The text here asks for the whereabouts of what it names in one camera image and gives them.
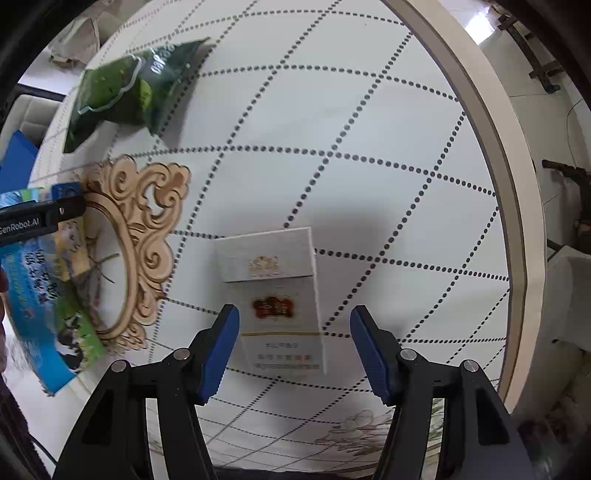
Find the blue gripper pad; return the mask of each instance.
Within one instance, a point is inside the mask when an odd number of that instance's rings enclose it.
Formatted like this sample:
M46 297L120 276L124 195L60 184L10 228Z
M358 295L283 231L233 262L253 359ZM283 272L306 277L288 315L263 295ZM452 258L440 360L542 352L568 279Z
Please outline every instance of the blue gripper pad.
M391 396L388 388L388 365L356 308L351 310L350 328L355 348L363 368L365 368L371 390L375 396L382 399L384 404L387 404Z
M220 386L239 329L240 314L236 307L232 307L203 364L201 388L197 394L204 403L216 394Z

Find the finger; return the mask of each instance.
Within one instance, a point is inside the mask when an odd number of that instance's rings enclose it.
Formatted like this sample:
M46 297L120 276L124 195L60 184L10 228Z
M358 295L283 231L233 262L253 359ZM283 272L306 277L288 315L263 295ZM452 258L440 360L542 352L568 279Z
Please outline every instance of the finger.
M8 291L8 277L3 268L0 268L0 292L5 293Z

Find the gold stripe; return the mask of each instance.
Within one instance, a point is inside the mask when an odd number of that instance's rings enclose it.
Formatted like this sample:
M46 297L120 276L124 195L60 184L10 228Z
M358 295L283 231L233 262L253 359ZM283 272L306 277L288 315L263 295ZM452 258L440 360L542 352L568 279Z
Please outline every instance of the gold stripe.
M320 332L251 332L251 333L243 333L243 337L259 337L265 335L283 335L283 336L292 336L292 335L304 335L304 336L318 336Z

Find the metal screw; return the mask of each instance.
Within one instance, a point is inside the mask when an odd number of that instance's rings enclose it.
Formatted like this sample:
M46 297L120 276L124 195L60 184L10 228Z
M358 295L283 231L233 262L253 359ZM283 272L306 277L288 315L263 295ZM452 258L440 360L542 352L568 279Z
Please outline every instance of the metal screw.
M113 364L111 365L111 370L116 373L122 372L126 368L127 363L125 362L125 360L117 360L113 362Z
M173 353L173 357L176 360L186 360L187 358L189 358L189 355L191 355L191 352L188 348L179 348L178 350L175 350Z
M463 365L464 365L464 368L466 370L468 370L469 372L475 372L476 370L478 370L480 368L474 360L466 360L463 363Z
M405 360L415 360L417 357L417 353L412 348L405 348L400 352L400 356Z

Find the bright light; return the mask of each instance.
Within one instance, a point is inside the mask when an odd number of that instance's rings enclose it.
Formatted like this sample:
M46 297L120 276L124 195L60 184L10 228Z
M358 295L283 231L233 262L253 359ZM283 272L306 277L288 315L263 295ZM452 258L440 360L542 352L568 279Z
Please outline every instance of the bright light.
M472 17L464 30L468 32L476 45L480 45L495 32L495 27L491 25L485 13L480 12Z

